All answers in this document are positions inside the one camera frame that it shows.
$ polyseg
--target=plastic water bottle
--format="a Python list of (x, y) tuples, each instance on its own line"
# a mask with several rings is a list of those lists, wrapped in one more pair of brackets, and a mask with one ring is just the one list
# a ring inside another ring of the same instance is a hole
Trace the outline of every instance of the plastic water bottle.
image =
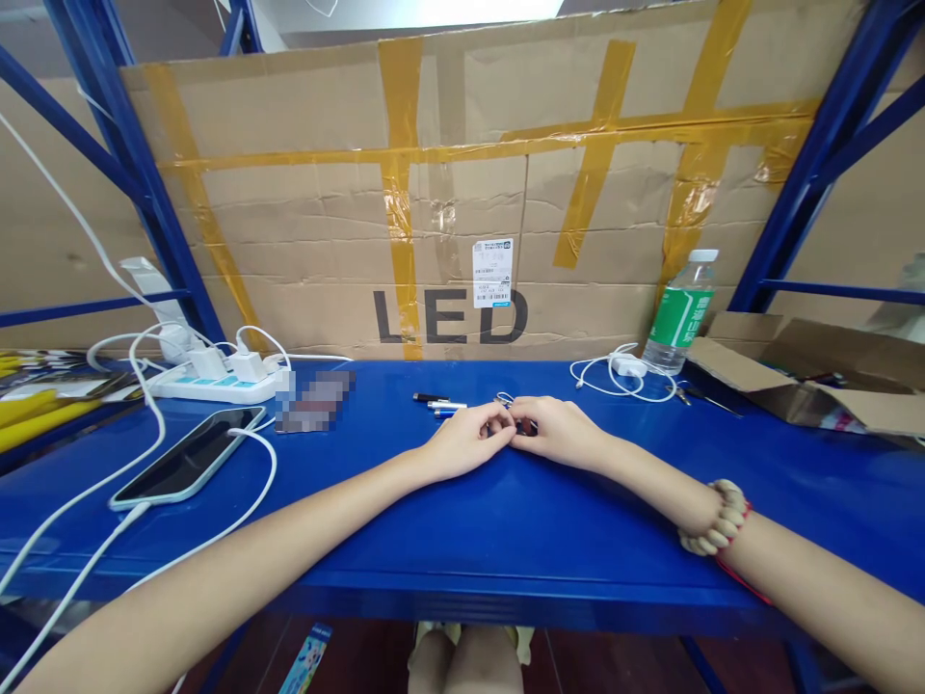
[(713, 261), (719, 254), (713, 249), (691, 251), (687, 265), (665, 288), (643, 361), (672, 376), (680, 372), (713, 298)]

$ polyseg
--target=yellow packing tape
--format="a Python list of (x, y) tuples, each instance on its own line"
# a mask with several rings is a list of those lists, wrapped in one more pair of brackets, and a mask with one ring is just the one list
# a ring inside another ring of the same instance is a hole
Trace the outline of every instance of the yellow packing tape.
[(729, 145), (723, 143), (688, 145), (681, 154), (662, 241), (662, 275), (656, 302), (700, 241), (700, 230), (713, 206), (728, 155)]
[(595, 213), (614, 149), (629, 142), (684, 144), (675, 177), (663, 244), (663, 286), (683, 265), (700, 240), (700, 230), (715, 196), (731, 147), (763, 147), (764, 158), (756, 179), (779, 186), (789, 173), (812, 124), (819, 102), (755, 104), (718, 109), (735, 45), (749, 17), (752, 0), (720, 0), (694, 70), (683, 109), (678, 113), (621, 117), (620, 111), (635, 53), (632, 42), (612, 40), (601, 68), (592, 117), (502, 135), (498, 143), (470, 146), (420, 147), (417, 139), (418, 91), (424, 41), (421, 38), (381, 41), (380, 70), (388, 114), (388, 146), (382, 149), (290, 151), (241, 154), (203, 159), (198, 156), (185, 111), (165, 66), (146, 66), (148, 82), (172, 133), (176, 161), (159, 168), (181, 176), (196, 211), (203, 237), (216, 264), (232, 286), (242, 313), (252, 307), (237, 269), (201, 186), (203, 171), (247, 167), (372, 163), (382, 168), (383, 195), (391, 241), (396, 297), (405, 358), (421, 359), (420, 317), (410, 217), (409, 180), (413, 164), (529, 156), (584, 147), (581, 170), (563, 222), (553, 263), (575, 268)]
[[(417, 95), (421, 81), (424, 40), (397, 39), (379, 43), (379, 67), (383, 76), (388, 113), (390, 147), (417, 149)], [(405, 359), (420, 360), (421, 319), (417, 310), (417, 273), (409, 199), (410, 158), (401, 151), (387, 154), (381, 162), (383, 195), (392, 250), (392, 272)]]
[[(751, 9), (752, 0), (720, 0), (684, 101), (685, 117), (708, 119), (715, 114), (716, 99)], [(684, 267), (688, 254), (700, 241), (703, 223), (726, 168), (729, 144), (728, 138), (718, 137), (684, 148), (674, 178), (662, 240), (662, 274), (656, 306), (666, 284)]]
[[(151, 93), (154, 95), (154, 103), (157, 105), (158, 113), (173, 148), (174, 156), (181, 161), (199, 160), (196, 139), (193, 137), (193, 131), (190, 128), (189, 118), (186, 114), (186, 107), (183, 105), (183, 99), (180, 96), (179, 89), (176, 87), (176, 80), (173, 79), (170, 66), (163, 64), (144, 65), (143, 70), (145, 71), (147, 83), (151, 88)], [(231, 291), (231, 296), (241, 311), (244, 322), (249, 325), (259, 326), (257, 313), (251, 303), (251, 296), (241, 279), (238, 265), (231, 255), (231, 250), (225, 242), (219, 222), (212, 211), (212, 206), (209, 204), (208, 194), (202, 184), (201, 171), (198, 169), (184, 169), (179, 172), (179, 176), (186, 197), (193, 207), (193, 213), (205, 247), (209, 250), (216, 269)], [(267, 349), (267, 343), (263, 335), (259, 333), (251, 333), (249, 341), (257, 351)]]
[[(626, 94), (629, 69), (633, 65), (635, 43), (612, 40), (607, 45), (604, 66), (597, 82), (597, 98), (591, 119), (592, 130), (604, 131), (614, 127)], [(585, 233), (591, 226), (591, 218), (604, 187), (610, 162), (614, 158), (616, 140), (587, 143), (581, 171), (571, 193), (566, 218), (559, 234), (559, 243), (552, 264), (556, 267), (575, 269)]]

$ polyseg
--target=shipping label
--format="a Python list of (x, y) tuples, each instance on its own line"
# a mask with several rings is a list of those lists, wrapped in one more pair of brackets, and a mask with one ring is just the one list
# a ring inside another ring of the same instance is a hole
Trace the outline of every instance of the shipping label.
[(479, 241), (472, 247), (472, 287), (476, 308), (511, 305), (514, 239)]

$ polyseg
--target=small tool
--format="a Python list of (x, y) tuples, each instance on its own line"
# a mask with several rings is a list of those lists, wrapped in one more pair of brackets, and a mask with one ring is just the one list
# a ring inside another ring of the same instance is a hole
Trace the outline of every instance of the small tool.
[[(671, 386), (665, 386), (665, 390), (667, 390), (668, 392), (671, 392), (671, 391), (672, 391), (672, 387), (671, 387)], [(678, 386), (678, 387), (675, 389), (675, 391), (674, 391), (674, 397), (676, 397), (678, 400), (680, 400), (682, 403), (684, 403), (684, 404), (687, 405), (688, 407), (691, 406), (691, 401), (687, 399), (687, 395), (684, 394), (684, 388), (682, 388), (681, 386)]]
[(680, 387), (677, 390), (677, 392), (678, 392), (678, 395), (683, 396), (683, 394), (687, 394), (687, 395), (690, 395), (691, 397), (696, 397), (698, 400), (705, 400), (706, 402), (712, 405), (716, 405), (718, 408), (720, 408), (720, 410), (726, 410), (729, 414), (732, 414), (738, 417), (739, 419), (742, 418), (742, 415), (740, 413), (736, 412), (735, 410), (731, 408), (728, 408), (723, 403), (718, 403), (716, 400), (714, 400), (711, 397), (707, 397), (707, 395), (702, 390), (700, 390), (698, 387), (688, 385), (687, 387), (684, 387), (684, 388)]

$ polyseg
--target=power strip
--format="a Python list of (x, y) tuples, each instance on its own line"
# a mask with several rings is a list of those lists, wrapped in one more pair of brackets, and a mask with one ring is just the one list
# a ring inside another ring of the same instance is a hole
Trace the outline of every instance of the power strip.
[(277, 394), (278, 379), (276, 374), (270, 374), (259, 383), (247, 383), (239, 381), (237, 376), (230, 373), (219, 380), (201, 379), (187, 376), (184, 369), (177, 369), (175, 373), (152, 379), (149, 385), (154, 397), (256, 405)]

